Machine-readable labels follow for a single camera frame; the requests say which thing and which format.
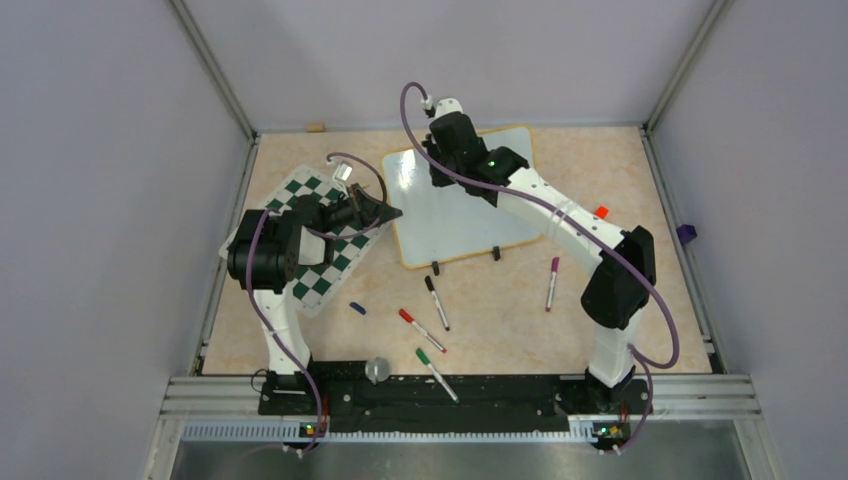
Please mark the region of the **yellow framed whiteboard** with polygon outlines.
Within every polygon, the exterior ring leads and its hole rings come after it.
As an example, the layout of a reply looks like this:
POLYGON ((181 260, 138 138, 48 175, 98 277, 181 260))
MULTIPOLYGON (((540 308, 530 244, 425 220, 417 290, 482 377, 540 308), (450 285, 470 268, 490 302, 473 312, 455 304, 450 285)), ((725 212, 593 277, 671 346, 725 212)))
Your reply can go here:
POLYGON ((519 246, 541 237, 520 218, 468 195, 452 184, 431 184, 429 163, 413 150, 386 154, 380 162, 402 264, 408 269, 519 246))

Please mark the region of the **blue marker cap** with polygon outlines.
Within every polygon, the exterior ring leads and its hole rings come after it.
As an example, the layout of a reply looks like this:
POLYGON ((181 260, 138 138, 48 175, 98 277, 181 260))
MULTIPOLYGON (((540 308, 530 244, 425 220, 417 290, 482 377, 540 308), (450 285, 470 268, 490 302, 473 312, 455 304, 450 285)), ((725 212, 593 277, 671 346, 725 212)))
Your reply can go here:
POLYGON ((366 309, 356 302, 351 302, 350 307, 361 315, 365 315, 367 313, 366 309))

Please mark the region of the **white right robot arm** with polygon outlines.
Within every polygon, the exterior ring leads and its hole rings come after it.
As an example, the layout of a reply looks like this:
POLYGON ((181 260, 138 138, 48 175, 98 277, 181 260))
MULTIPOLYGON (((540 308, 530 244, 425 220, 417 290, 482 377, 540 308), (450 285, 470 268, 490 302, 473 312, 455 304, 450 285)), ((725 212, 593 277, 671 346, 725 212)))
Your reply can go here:
POLYGON ((418 149, 429 157, 434 186, 457 184, 521 219, 587 271, 580 304, 595 333, 586 397, 594 409, 614 411, 627 397, 623 381, 634 368, 628 346, 656 283, 652 234, 601 219, 544 181, 515 150, 488 146, 458 100, 426 98, 422 108, 430 123, 418 149))

